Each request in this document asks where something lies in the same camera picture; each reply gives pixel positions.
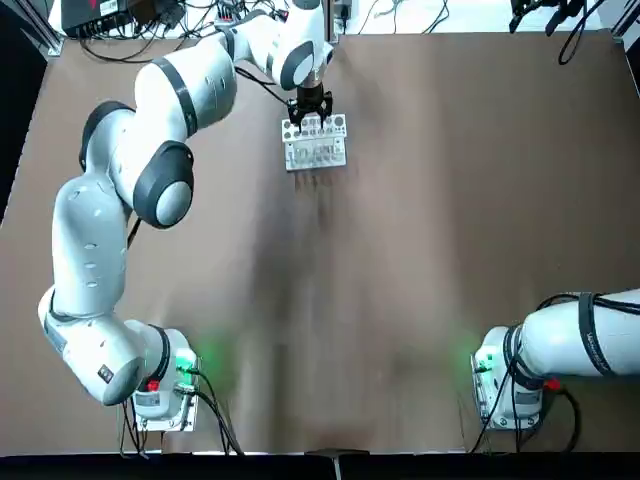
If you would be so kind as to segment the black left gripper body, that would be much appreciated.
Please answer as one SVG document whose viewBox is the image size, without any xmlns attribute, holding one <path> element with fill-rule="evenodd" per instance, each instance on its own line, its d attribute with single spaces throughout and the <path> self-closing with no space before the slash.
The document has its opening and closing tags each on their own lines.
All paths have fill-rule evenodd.
<svg viewBox="0 0 640 480">
<path fill-rule="evenodd" d="M 298 108 L 319 108 L 324 102 L 323 83 L 320 82 L 314 86 L 298 86 L 296 101 Z"/>
</svg>

